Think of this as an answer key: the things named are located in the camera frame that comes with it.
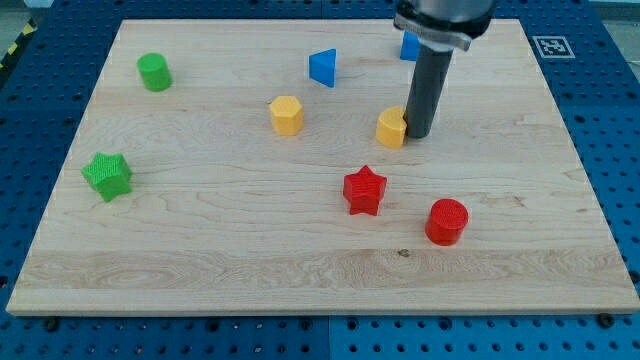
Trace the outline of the grey robot arm flange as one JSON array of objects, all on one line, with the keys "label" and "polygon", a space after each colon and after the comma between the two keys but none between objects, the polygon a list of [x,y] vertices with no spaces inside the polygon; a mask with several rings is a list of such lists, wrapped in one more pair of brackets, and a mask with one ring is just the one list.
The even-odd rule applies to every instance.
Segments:
[{"label": "grey robot arm flange", "polygon": [[468,51],[493,17],[496,0],[400,0],[393,26],[436,52]]}]

